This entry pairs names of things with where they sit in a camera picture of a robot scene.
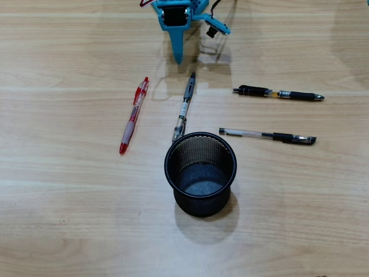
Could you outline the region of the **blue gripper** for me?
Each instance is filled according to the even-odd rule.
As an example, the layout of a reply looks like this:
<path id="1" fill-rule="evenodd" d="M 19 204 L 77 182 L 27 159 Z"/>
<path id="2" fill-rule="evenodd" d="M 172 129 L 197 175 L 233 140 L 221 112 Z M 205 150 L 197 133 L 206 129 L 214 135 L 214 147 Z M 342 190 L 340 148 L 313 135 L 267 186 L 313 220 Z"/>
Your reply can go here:
<path id="1" fill-rule="evenodd" d="M 157 13 L 162 30 L 170 35 L 174 59 L 180 65 L 183 61 L 184 30 L 190 28 L 191 1 L 153 1 L 151 6 Z"/>

